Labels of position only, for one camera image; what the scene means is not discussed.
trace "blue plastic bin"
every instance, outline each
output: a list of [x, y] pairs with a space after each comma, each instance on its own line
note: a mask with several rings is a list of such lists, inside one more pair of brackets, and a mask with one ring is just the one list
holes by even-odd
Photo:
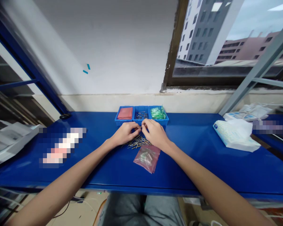
[[133, 121], [136, 122], [137, 124], [139, 124], [140, 126], [142, 125], [141, 123], [142, 123], [143, 119], [136, 119], [136, 114], [138, 114], [141, 111], [145, 111], [145, 112], [142, 112], [142, 113], [147, 113], [148, 119], [151, 119], [151, 114], [150, 114], [148, 106], [134, 106]]
[[[127, 119], [127, 120], [117, 119], [117, 116], [119, 115], [120, 109], [121, 108], [128, 108], [128, 107], [132, 107], [132, 117], [131, 117], [131, 119]], [[124, 122], [132, 122], [133, 121], [134, 106], [120, 106], [119, 111], [117, 112], [116, 117], [115, 117], [115, 123], [116, 123], [117, 126], [121, 126]]]
[[[149, 113], [151, 115], [151, 109], [152, 108], [156, 108], [156, 107], [159, 107], [159, 109], [161, 110], [161, 106], [149, 106]], [[159, 124], [161, 124], [162, 126], [166, 126], [168, 124], [168, 121], [169, 121], [169, 117], [166, 113], [166, 110], [164, 111], [165, 114], [166, 114], [166, 119], [153, 119], [152, 118], [152, 115], [151, 115], [151, 119], [153, 119], [154, 121], [158, 122]]]

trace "gray pants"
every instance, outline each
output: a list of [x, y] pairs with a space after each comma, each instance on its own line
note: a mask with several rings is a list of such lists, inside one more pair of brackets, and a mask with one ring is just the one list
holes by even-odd
[[140, 195], [112, 193], [98, 226], [185, 226], [176, 197], [147, 196], [144, 213]]

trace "pink building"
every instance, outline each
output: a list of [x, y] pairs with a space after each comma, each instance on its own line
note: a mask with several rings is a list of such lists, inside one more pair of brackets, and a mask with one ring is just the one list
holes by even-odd
[[215, 64], [227, 60], [256, 60], [259, 59], [266, 51], [267, 47], [273, 42], [278, 32], [269, 33], [266, 37], [249, 37], [238, 40], [226, 40]]

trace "blue table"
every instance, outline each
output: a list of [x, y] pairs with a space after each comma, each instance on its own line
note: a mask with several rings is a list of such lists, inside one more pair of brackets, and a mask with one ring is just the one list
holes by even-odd
[[[282, 114], [271, 114], [269, 115], [266, 120], [271, 120], [271, 121], [278, 121], [277, 125], [283, 125], [283, 115]], [[280, 153], [283, 154], [283, 141], [275, 137], [274, 135], [270, 134], [261, 134], [260, 131], [256, 131], [254, 133], [258, 138], [260, 138], [262, 141], [267, 143], [269, 146], [272, 148], [276, 149]]]
[[[0, 186], [47, 186], [79, 160], [99, 147], [117, 130], [113, 112], [73, 112], [51, 129], [56, 139], [39, 134], [15, 157], [0, 165]], [[218, 114], [169, 113], [166, 133], [179, 148], [208, 168], [245, 198], [283, 200], [283, 162], [263, 147], [250, 153], [226, 148], [213, 129]], [[63, 128], [86, 127], [86, 138], [57, 169], [39, 168], [46, 148], [61, 137]], [[180, 167], [161, 152], [156, 171], [148, 173], [133, 163], [138, 150], [116, 148], [92, 172], [82, 188], [161, 195], [200, 195]]]

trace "metal rack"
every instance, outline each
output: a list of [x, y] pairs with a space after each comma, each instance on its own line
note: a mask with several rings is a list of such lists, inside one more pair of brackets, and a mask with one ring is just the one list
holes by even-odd
[[219, 112], [221, 116], [223, 116], [225, 113], [232, 111], [238, 105], [238, 103], [249, 93], [249, 91], [254, 88], [257, 83], [264, 83], [268, 85], [283, 87], [283, 81], [262, 78], [282, 52], [283, 29], [275, 37], [275, 40], [267, 48], [265, 54], [261, 56], [257, 64], [253, 67], [253, 69], [245, 77], [245, 79], [237, 88], [237, 90], [223, 106], [223, 108]]
[[27, 75], [31, 78], [28, 81], [8, 83], [0, 85], [0, 91], [4, 89], [10, 89], [18, 86], [23, 86], [27, 84], [36, 84], [36, 86], [42, 91], [42, 93], [47, 97], [50, 103], [57, 109], [61, 114], [61, 119], [66, 119], [71, 116], [65, 105], [61, 102], [56, 92], [47, 81], [45, 76], [39, 72], [27, 54], [20, 47], [18, 42], [14, 39], [8, 29], [0, 20], [0, 42], [6, 48], [6, 50], [11, 54], [11, 56], [16, 60], [16, 62], [23, 68]]

